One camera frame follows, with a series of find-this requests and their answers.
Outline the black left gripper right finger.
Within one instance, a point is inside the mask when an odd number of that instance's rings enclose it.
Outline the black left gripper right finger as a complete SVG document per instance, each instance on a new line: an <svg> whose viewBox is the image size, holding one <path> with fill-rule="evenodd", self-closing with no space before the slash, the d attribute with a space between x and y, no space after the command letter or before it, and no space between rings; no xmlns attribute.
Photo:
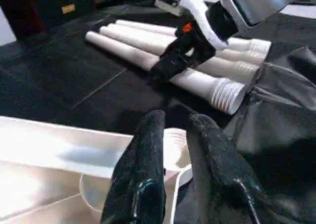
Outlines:
<svg viewBox="0 0 316 224"><path fill-rule="evenodd" d="M279 223L252 167L213 119L192 115L187 145L201 223Z"/></svg>

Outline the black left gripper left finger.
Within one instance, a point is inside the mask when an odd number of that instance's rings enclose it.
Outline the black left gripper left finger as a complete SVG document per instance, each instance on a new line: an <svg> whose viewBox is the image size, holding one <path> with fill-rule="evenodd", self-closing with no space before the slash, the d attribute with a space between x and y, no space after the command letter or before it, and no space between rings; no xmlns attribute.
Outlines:
<svg viewBox="0 0 316 224"><path fill-rule="evenodd" d="M165 113L139 121L119 158L101 214L103 224L161 224L165 216L163 134Z"/></svg>

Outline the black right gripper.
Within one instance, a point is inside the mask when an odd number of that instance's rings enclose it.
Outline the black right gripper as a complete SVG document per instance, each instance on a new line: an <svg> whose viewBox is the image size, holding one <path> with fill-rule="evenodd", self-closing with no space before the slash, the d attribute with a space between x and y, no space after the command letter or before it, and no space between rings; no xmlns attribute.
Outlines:
<svg viewBox="0 0 316 224"><path fill-rule="evenodd" d="M160 55L150 69L151 82L168 82L196 63L204 63L215 55L216 49L208 42L195 21L177 27L176 40Z"/></svg>

